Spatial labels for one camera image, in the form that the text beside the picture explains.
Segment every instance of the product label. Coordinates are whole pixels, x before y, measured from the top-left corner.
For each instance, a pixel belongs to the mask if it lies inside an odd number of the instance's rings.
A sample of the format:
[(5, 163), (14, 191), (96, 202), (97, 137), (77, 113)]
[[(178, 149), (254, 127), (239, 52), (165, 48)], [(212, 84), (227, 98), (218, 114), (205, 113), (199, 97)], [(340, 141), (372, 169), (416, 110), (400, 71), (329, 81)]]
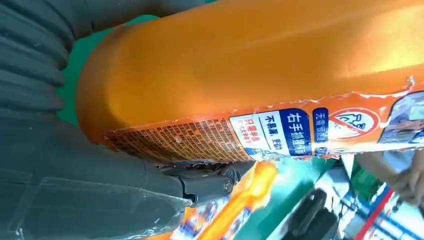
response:
[(222, 211), (230, 197), (224, 197), (217, 201), (200, 206), (174, 230), (172, 240), (196, 240)]
[(237, 216), (237, 218), (232, 222), (229, 230), (220, 240), (232, 240), (243, 227), (243, 225), (249, 220), (252, 215), (252, 211), (249, 208), (243, 209), (243, 211)]
[(424, 144), (424, 92), (413, 90), (422, 88), (233, 110), (118, 129), (105, 138), (131, 155), (184, 165), (417, 148)]

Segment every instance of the green surface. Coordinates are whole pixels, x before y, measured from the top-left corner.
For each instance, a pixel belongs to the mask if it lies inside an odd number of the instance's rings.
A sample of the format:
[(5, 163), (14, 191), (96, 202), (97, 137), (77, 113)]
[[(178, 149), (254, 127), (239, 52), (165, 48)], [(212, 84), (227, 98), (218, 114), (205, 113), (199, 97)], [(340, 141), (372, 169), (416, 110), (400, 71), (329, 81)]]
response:
[(317, 157), (310, 162), (292, 158), (281, 160), (277, 164), (280, 174), (272, 188), (269, 204), (252, 214), (235, 240), (266, 239), (333, 164), (334, 160)]
[(383, 185), (383, 182), (371, 172), (362, 168), (356, 161), (353, 163), (351, 183), (358, 196), (367, 202), (371, 201), (381, 185)]
[[(142, 16), (131, 23), (154, 18), (154, 16)], [(108, 31), (103, 31), (79, 40), (70, 55), (68, 67), (63, 71), (66, 84), (63, 88), (58, 89), (57, 93), (64, 98), (65, 109), (59, 112), (58, 116), (72, 124), (78, 125), (75, 93), (79, 74), (89, 54), (107, 33)], [(332, 164), (332, 161), (318, 158), (311, 162), (294, 161), (291, 158), (279, 162), (280, 175), (273, 187), (268, 206), (253, 213), (237, 234), (236, 240), (265, 239)]]

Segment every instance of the orange package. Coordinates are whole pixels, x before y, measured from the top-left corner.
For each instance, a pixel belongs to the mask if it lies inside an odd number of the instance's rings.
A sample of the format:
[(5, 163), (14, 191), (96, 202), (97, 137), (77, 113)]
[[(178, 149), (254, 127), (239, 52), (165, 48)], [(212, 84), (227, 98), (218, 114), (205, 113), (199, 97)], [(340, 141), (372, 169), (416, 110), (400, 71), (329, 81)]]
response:
[(277, 174), (273, 163), (256, 163), (229, 197), (186, 208), (176, 230), (146, 240), (232, 240), (250, 215), (268, 204)]
[(79, 82), (96, 143), (168, 162), (424, 143), (424, 0), (223, 0), (110, 34)]

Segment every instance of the red stripe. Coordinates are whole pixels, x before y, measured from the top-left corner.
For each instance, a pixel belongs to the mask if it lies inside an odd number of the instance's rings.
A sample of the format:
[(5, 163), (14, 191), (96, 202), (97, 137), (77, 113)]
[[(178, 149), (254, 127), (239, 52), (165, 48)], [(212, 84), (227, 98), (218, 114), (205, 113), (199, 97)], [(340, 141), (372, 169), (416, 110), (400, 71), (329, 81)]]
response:
[(375, 210), (372, 212), (371, 216), (369, 216), (368, 220), (366, 220), (363, 227), (360, 229), (359, 233), (356, 235), (354, 240), (363, 240), (365, 237), (365, 234), (367, 234), (368, 230), (371, 228), (371, 226), (374, 224), (376, 219), (379, 217), (380, 213), (384, 210), (384, 207), (386, 203), (390, 200), (390, 197), (392, 197), (394, 191), (390, 189), (387, 194), (383, 197), (381, 202), (377, 205)]

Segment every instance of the red prohibition sign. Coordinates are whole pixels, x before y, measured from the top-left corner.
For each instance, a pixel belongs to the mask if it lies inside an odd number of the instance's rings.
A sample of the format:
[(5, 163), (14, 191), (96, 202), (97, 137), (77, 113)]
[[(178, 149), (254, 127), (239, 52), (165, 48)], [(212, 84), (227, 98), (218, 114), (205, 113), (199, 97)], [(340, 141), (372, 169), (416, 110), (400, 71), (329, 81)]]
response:
[[(371, 120), (372, 120), (371, 127), (369, 127), (369, 128), (367, 127), (366, 130), (360, 129), (358, 127), (355, 127), (352, 124), (349, 124), (349, 123), (342, 121), (342, 120), (337, 118), (337, 116), (340, 116), (340, 115), (343, 115), (343, 114), (348, 114), (348, 113), (360, 113), (362, 115), (366, 115), (368, 124), (371, 124), (371, 122), (370, 122), (370, 118), (371, 118)], [(368, 110), (366, 108), (360, 108), (360, 107), (352, 107), (352, 108), (346, 108), (346, 109), (336, 111), (336, 112), (332, 113), (328, 118), (329, 118), (330, 121), (332, 121), (332, 122), (334, 122), (334, 123), (336, 123), (340, 126), (344, 126), (346, 128), (349, 128), (350, 130), (358, 133), (355, 136), (339, 137), (339, 139), (353, 139), (353, 138), (365, 136), (365, 135), (371, 133), (372, 131), (374, 131), (380, 123), (380, 118), (375, 112)]]

